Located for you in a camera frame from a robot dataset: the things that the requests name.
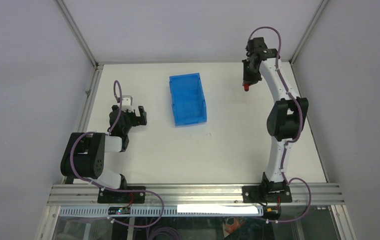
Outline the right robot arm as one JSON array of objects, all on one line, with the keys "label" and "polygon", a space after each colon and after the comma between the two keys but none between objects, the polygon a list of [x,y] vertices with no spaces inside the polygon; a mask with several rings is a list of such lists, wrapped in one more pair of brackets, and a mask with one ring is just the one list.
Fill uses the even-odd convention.
[{"label": "right robot arm", "polygon": [[262,37],[248,40],[246,59],[242,63],[244,90],[247,92],[250,86],[265,80],[274,101],[266,122],[272,138],[270,159],[259,192],[264,195],[282,193],[288,186],[286,160],[304,129],[309,101],[285,81],[279,51],[268,48]]}]

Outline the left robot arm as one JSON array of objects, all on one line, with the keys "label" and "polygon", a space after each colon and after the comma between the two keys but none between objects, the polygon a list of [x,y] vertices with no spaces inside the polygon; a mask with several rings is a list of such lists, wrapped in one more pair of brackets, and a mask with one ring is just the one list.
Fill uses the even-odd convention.
[{"label": "left robot arm", "polygon": [[124,175],[104,166],[105,153],[120,153],[127,150],[128,134],[132,127],[147,125],[147,113],[138,107],[139,115],[132,106],[119,111],[112,106],[109,124],[113,130],[103,132],[73,132],[61,159],[60,171],[65,177],[80,179],[94,184],[102,190],[118,189],[128,191]]}]

